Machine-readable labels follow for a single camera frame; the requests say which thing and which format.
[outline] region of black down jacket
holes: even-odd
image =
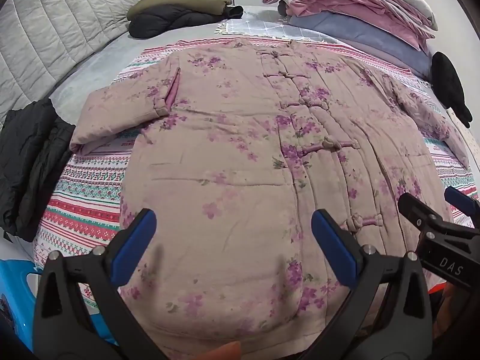
[[[33,241],[71,156],[74,129],[50,99],[7,113],[0,132],[0,227],[6,232]]]
[[[217,23],[224,19],[240,19],[242,15],[243,8],[240,6],[225,7],[222,15],[210,15],[180,5],[156,5],[136,15],[130,22],[128,32],[133,38],[148,39],[169,30]]]

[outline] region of striped bedsheet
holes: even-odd
[[[194,41],[181,40],[173,45],[146,49],[115,81],[123,80],[135,72],[158,62],[174,51],[205,44],[221,44],[236,38],[216,38]],[[253,44],[275,47],[288,40],[247,37]],[[311,47],[321,47],[346,56],[352,56],[375,66],[402,81],[406,86],[422,96],[435,108],[422,82],[410,71],[401,69],[364,52],[340,44],[307,43]],[[64,256],[87,254],[99,244],[106,245],[114,237],[119,227],[120,192],[122,180],[134,145],[137,130],[122,133],[114,141],[99,147],[88,155],[73,155],[59,179],[51,196],[37,237],[34,240],[35,263],[43,267],[48,254],[59,250]],[[432,154],[437,172],[445,187],[453,186],[477,198],[477,188],[473,175],[453,155],[443,143],[423,133],[427,147]],[[470,218],[452,207],[455,223],[473,227]],[[87,303],[95,307],[92,293],[81,285]]]

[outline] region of quilted headboard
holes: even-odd
[[[127,31],[139,0],[6,0],[0,10],[0,128],[79,62]]]

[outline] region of black clothing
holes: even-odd
[[[465,127],[470,128],[473,118],[465,106],[462,83],[452,62],[441,52],[436,52],[431,59],[431,88],[440,103],[446,109],[451,107]]]
[[[180,5],[163,4],[147,8],[136,15],[128,27],[133,38],[149,39],[169,30],[217,23],[225,19],[240,19],[243,8],[225,7],[222,15],[196,12]]]
[[[0,227],[33,241],[63,168],[75,126],[50,99],[9,111],[0,132]]]

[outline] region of black glove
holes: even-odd
[[[436,52],[431,59],[431,86],[440,103],[446,109],[452,108],[465,127],[470,128],[473,117],[465,105],[462,83],[452,62],[442,52]]]

